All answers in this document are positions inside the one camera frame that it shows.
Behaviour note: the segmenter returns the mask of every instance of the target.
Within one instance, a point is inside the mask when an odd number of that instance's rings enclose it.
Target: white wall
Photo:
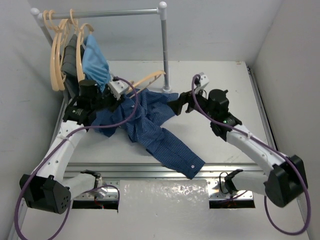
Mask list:
[[[28,0],[41,11],[155,8],[161,0]],[[168,57],[178,61],[246,61],[258,55],[282,0],[166,0]],[[108,60],[161,60],[158,16],[82,19]]]
[[[50,47],[21,0],[0,2],[0,239],[9,234],[24,173],[48,150],[61,94],[51,89]]]
[[[310,239],[320,239],[320,1],[285,0],[254,65],[281,151],[299,155],[311,195]],[[302,197],[303,212],[305,199]]]

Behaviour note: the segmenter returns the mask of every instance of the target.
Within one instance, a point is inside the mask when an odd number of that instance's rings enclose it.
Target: clothes rack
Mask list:
[[[45,38],[49,42],[50,46],[53,43],[53,39],[45,26],[43,13],[37,8],[31,8],[31,14],[33,15],[38,26],[41,28]],[[84,11],[75,12],[72,17],[75,19],[82,18],[99,18],[99,17],[111,17],[111,16],[135,16],[135,15],[150,15],[157,14],[161,20],[161,35],[162,35],[162,50],[163,50],[163,70],[164,85],[162,90],[166,93],[171,91],[171,85],[169,82],[169,66],[168,66],[168,47],[167,47],[167,3],[161,1],[157,8],[146,8],[146,9],[134,9],[134,10],[106,10],[106,11]],[[52,19],[70,19],[70,13],[54,13]]]

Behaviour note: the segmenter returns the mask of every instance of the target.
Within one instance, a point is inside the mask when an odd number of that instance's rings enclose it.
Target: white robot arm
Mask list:
[[[308,187],[301,158],[296,155],[288,157],[283,153],[278,155],[268,146],[259,144],[259,139],[229,112],[229,100],[226,97],[228,90],[213,89],[206,99],[202,94],[209,79],[203,72],[196,76],[195,99],[201,110],[218,123],[210,123],[214,134],[244,152],[264,172],[252,173],[237,169],[224,178],[222,190],[226,189],[230,194],[240,190],[253,191],[267,196],[278,207],[284,207],[298,197],[303,192],[303,187],[292,167],[282,157],[288,158],[294,164]],[[183,105],[187,103],[186,113],[196,109],[192,91],[181,93],[177,100],[169,102],[168,105],[176,115],[180,115]]]
[[[114,111],[123,101],[122,95],[129,89],[121,81],[110,81],[103,92],[94,80],[79,82],[80,94],[67,106],[59,132],[46,157],[65,141],[49,158],[45,157],[43,167],[36,173],[23,194],[28,207],[62,214],[70,201],[78,195],[92,190],[101,182],[97,172],[85,170],[76,177],[64,180],[66,167],[81,138],[86,134],[85,126],[90,126],[96,118],[96,111],[109,109]],[[24,174],[20,179],[23,188],[30,175]]]

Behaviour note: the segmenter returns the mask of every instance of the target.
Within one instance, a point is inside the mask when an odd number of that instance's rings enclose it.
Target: white table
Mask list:
[[[137,81],[151,72],[162,69],[159,61],[112,61],[110,69],[119,77]],[[266,134],[260,118],[246,64],[244,62],[171,61],[169,77],[173,92],[191,90],[194,74],[204,72],[210,79],[206,87],[227,89],[230,112],[263,141]],[[158,80],[151,88],[159,91],[163,83]],[[226,168],[232,164],[252,164],[253,161],[235,147],[216,137],[209,121],[197,112],[182,113],[163,124],[209,165]],[[158,163],[138,143],[132,143],[121,129],[112,137],[94,131],[81,140],[72,160],[73,165],[89,164],[140,164]],[[198,192],[192,197],[168,195],[163,185],[150,186],[149,181],[136,183],[120,180],[119,214],[115,210],[73,209],[57,240],[113,239],[113,240],[308,240],[306,233],[297,237],[283,235],[268,222],[263,207],[263,197],[254,195],[256,208],[209,209],[208,193]],[[204,180],[181,181],[182,186],[193,184],[196,189],[206,189]],[[297,201],[284,209],[269,204],[275,222],[287,231],[297,231],[303,225]],[[28,209],[22,231],[29,239],[46,239],[63,220],[63,215]]]

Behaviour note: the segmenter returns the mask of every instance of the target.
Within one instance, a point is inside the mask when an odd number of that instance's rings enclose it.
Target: metal rod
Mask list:
[[[69,91],[68,91],[68,88],[66,88],[66,85],[64,85],[64,90],[63,90],[63,99],[64,99],[64,102],[66,103],[66,104],[68,104],[69,103],[69,99],[70,99],[70,97],[69,97]]]
[[[28,210],[28,206],[26,204],[25,199],[23,198],[21,200],[19,213],[18,213],[18,215],[19,215],[19,217],[18,217],[19,226],[23,225],[25,217],[26,217],[26,214],[27,214],[27,210]],[[12,224],[11,230],[10,230],[10,233],[9,233],[9,236],[8,236],[7,239],[8,240],[19,240],[20,239],[18,234],[17,234],[17,231],[16,231],[15,223]]]
[[[161,30],[162,30],[162,48],[163,48],[163,70],[164,75],[164,86],[162,90],[164,92],[170,92],[171,87],[169,84],[169,66],[168,66],[168,46],[167,46],[167,20],[161,20]]]
[[[41,26],[40,28],[41,28],[46,40],[48,41],[48,43],[50,44],[50,47],[51,47],[54,40],[52,39],[48,29],[46,28],[46,26]]]
[[[259,92],[259,88],[258,88],[258,85],[257,85],[257,81],[256,81],[256,78],[255,78],[255,75],[253,74],[252,69],[250,69],[248,66],[247,66],[247,69],[248,69],[248,73],[249,73],[249,77],[250,77],[250,81],[251,81],[251,85],[252,85],[255,101],[256,101],[256,104],[258,105],[258,109],[259,109],[260,117],[261,117],[261,120],[262,120],[262,125],[263,125],[263,128],[264,128],[266,140],[267,140],[268,145],[270,147],[273,147],[274,149],[277,149],[277,145],[276,145],[275,139],[274,139],[274,137],[272,135],[272,130],[271,130],[271,127],[270,127],[270,123],[269,123],[269,120],[268,120],[268,116],[267,116],[267,113],[266,113],[266,109],[265,109],[264,103],[262,102],[262,98],[261,98],[261,95],[260,95],[260,92]]]
[[[111,17],[111,16],[130,16],[130,15],[148,15],[158,14],[157,8],[150,9],[137,9],[137,10],[108,10],[108,11],[83,11],[74,12],[72,17],[74,19],[84,18],[98,18],[98,17]],[[70,19],[70,13],[54,13],[52,19]]]
[[[30,13],[34,17],[38,26],[41,28],[41,31],[43,32],[46,40],[48,41],[48,43],[50,44],[50,47],[51,47],[52,43],[53,43],[53,39],[52,39],[47,27],[45,26],[44,19],[42,17],[42,14],[40,14],[39,9],[31,8]]]

